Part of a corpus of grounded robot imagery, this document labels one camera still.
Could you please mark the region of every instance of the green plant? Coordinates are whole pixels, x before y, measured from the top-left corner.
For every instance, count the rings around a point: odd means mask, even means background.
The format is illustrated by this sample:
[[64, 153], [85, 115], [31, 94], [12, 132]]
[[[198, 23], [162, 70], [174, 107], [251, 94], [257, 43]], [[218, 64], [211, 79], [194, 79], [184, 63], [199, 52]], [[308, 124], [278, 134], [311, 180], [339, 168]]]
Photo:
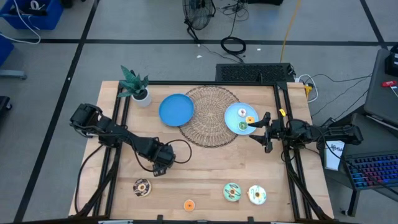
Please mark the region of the green plant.
[[145, 91], [145, 87], [149, 83], [148, 76], [145, 76], [144, 79], [141, 81], [141, 77], [139, 76], [139, 74], [136, 75], [132, 70], [130, 72], [123, 65], [121, 65], [120, 67], [122, 68], [123, 75], [126, 78], [126, 80], [120, 81], [120, 85], [122, 85], [127, 91], [119, 93], [118, 97], [141, 95]]

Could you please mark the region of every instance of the yellow cable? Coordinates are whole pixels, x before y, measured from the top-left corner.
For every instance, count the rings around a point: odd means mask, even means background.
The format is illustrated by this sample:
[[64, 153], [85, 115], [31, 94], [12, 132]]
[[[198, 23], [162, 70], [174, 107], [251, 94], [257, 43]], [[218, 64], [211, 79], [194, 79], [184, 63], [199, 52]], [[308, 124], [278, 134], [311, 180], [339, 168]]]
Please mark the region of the yellow cable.
[[284, 58], [284, 50], [285, 50], [287, 36], [289, 35], [289, 31], [292, 28], [294, 18], [296, 17], [296, 14], [297, 14], [297, 11], [298, 11], [300, 5], [301, 5], [301, 0], [297, 0], [297, 5], [296, 5], [296, 8], [294, 9], [294, 13], [293, 13], [292, 19], [290, 20], [289, 27], [287, 28], [285, 39], [284, 39], [284, 44], [282, 45], [282, 53], [280, 53], [280, 63], [282, 63], [282, 59]]

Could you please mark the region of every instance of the green frosted donut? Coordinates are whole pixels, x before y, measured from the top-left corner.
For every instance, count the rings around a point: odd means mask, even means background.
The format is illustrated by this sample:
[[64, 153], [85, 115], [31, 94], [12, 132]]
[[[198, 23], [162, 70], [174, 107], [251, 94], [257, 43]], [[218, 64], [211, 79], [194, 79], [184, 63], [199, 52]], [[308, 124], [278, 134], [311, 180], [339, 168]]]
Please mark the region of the green frosted donut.
[[244, 130], [246, 130], [246, 128], [248, 128], [248, 124], [244, 121], [239, 122], [238, 128], [239, 128], [239, 130], [244, 131]]
[[238, 184], [228, 183], [224, 186], [224, 197], [230, 202], [236, 202], [242, 196], [242, 190]]

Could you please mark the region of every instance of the toy donut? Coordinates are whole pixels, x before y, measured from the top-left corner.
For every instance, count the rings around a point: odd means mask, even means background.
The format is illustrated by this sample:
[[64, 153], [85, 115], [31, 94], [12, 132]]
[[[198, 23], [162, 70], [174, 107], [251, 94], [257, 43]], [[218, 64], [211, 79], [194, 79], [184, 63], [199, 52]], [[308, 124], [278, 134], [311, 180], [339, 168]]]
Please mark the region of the toy donut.
[[241, 108], [238, 110], [238, 115], [244, 118], [246, 116], [246, 110]]
[[147, 179], [138, 179], [132, 186], [132, 189], [138, 197], [145, 197], [146, 195], [149, 195], [150, 190], [152, 190], [152, 186]]
[[246, 117], [246, 122], [247, 122], [247, 124], [254, 123], [254, 118], [252, 116], [247, 116]]
[[193, 200], [186, 200], [184, 202], [184, 209], [187, 212], [192, 212], [195, 209], [195, 202]]
[[238, 184], [228, 183], [224, 186], [224, 197], [230, 202], [236, 202], [242, 196], [242, 190]]
[[239, 128], [239, 130], [244, 131], [244, 130], [246, 130], [248, 128], [248, 124], [246, 122], [244, 122], [244, 121], [239, 122], [238, 128]]
[[267, 193], [262, 187], [253, 185], [248, 191], [249, 200], [255, 205], [262, 205], [267, 200]]

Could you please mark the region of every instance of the woven placemat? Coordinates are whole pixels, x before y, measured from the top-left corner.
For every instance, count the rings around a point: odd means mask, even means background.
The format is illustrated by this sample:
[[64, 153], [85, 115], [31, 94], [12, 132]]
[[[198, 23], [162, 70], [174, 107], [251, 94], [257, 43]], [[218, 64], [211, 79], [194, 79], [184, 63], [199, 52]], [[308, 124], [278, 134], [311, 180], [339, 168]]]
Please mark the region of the woven placemat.
[[234, 141], [238, 136], [224, 121], [226, 109], [238, 98], [220, 86], [199, 86], [187, 93], [195, 112], [191, 120], [180, 126], [180, 132], [190, 142], [202, 147], [220, 147]]

